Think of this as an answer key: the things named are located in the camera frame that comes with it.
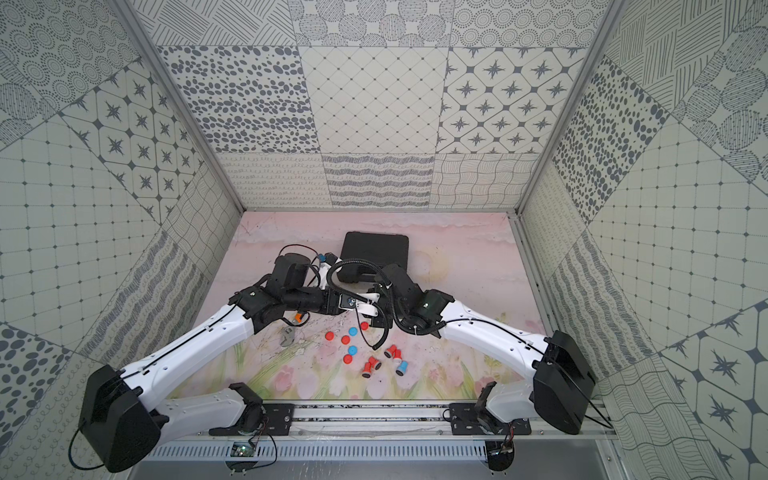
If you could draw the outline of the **blue stamp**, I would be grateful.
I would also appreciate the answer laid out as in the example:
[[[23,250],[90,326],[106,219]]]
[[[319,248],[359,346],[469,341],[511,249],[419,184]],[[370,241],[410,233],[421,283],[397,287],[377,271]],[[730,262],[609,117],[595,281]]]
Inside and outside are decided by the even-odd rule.
[[[401,362],[400,362],[400,363],[397,365],[397,368],[396,368],[396,374],[397,374],[398,376],[404,376],[404,375],[407,373],[407,369],[408,369],[408,362],[407,362],[407,361],[405,361],[405,360],[402,360],[402,361],[401,361]]]

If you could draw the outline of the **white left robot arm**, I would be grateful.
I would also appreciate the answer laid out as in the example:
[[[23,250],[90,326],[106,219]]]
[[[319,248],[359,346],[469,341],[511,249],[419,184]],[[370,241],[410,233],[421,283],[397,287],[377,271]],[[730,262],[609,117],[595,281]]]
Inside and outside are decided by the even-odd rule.
[[[111,473],[125,471],[160,444],[194,433],[263,435],[268,428],[264,401],[242,382],[210,395],[168,397],[222,352],[274,322],[285,322],[288,312],[335,316],[372,306],[373,298],[330,284],[337,261],[329,255],[315,266],[301,254],[281,255],[271,273],[235,292],[196,328],[122,369],[106,365],[92,373],[77,432],[102,466]]]

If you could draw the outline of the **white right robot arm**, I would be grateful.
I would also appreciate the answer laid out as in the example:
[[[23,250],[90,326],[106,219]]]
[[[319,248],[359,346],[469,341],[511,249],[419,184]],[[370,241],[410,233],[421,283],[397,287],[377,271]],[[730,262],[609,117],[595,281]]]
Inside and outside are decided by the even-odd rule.
[[[571,335],[556,330],[546,336],[503,324],[448,293],[422,289],[397,264],[323,262],[319,275],[322,287],[340,295],[344,309],[408,335],[471,347],[520,375],[519,384],[492,381],[483,387],[475,409],[485,430],[538,417],[563,433],[580,433],[597,380]]]

